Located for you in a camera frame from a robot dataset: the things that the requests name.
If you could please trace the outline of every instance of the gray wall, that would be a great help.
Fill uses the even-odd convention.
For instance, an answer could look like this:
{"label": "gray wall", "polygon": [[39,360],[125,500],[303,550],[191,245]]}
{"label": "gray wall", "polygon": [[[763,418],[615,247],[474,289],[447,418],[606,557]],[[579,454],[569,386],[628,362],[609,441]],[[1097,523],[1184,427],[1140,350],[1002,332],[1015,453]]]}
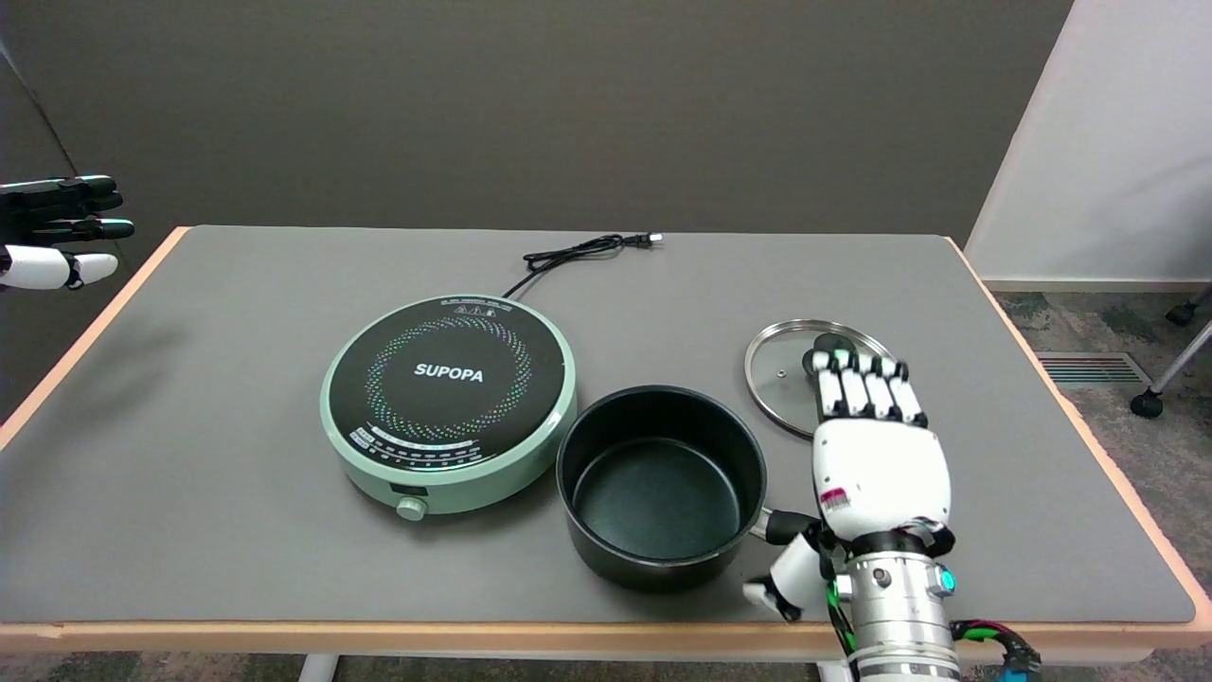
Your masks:
{"label": "gray wall", "polygon": [[133,264],[202,222],[962,243],[1069,5],[0,0],[0,36]]}

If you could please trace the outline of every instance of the sticker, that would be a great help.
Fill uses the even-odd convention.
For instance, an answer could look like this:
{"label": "sticker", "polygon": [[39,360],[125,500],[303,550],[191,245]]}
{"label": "sticker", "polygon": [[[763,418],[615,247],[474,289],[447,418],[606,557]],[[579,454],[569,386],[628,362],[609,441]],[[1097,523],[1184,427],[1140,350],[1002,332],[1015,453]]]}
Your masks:
{"label": "sticker", "polygon": [[845,488],[834,488],[821,494],[822,511],[837,511],[850,506]]}

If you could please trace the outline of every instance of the white robotic hand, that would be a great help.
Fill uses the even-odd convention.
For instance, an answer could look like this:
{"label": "white robotic hand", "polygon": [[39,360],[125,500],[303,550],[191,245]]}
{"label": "white robotic hand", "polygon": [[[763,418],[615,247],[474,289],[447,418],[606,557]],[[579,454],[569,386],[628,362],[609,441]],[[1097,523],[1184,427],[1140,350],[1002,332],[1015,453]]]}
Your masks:
{"label": "white robotic hand", "polygon": [[856,540],[898,534],[917,538],[941,555],[954,539],[947,531],[951,487],[938,437],[909,385],[903,362],[837,350],[804,356],[816,385],[821,426],[813,435],[812,475],[819,520],[773,512],[768,523],[806,528],[767,539],[787,543],[770,574],[745,584],[754,603],[799,620],[834,573],[830,550]]}
{"label": "white robotic hand", "polygon": [[908,366],[847,351],[813,351],[804,366],[821,406],[812,478],[824,525],[845,543],[887,531],[926,531],[933,543],[930,529],[950,515],[951,478]]}

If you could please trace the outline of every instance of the metal cylinder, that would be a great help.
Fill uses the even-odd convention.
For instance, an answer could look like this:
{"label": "metal cylinder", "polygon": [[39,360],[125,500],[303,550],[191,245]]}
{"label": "metal cylinder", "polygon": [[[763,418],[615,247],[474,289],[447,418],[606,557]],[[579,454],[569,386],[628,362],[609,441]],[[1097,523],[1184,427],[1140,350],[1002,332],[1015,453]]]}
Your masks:
{"label": "metal cylinder", "polygon": [[851,660],[863,682],[960,678],[943,609],[954,588],[950,573],[925,555],[877,552],[846,564],[837,592],[850,603]]}

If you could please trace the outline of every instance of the green induction cooktop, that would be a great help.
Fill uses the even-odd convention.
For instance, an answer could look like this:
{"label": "green induction cooktop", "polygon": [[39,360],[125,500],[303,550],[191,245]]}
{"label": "green induction cooktop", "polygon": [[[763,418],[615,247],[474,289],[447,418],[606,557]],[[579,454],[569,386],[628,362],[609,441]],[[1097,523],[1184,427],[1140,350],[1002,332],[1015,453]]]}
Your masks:
{"label": "green induction cooktop", "polygon": [[418,300],[359,332],[320,418],[345,475],[408,520],[488,506],[555,462],[576,419],[564,334],[497,296]]}

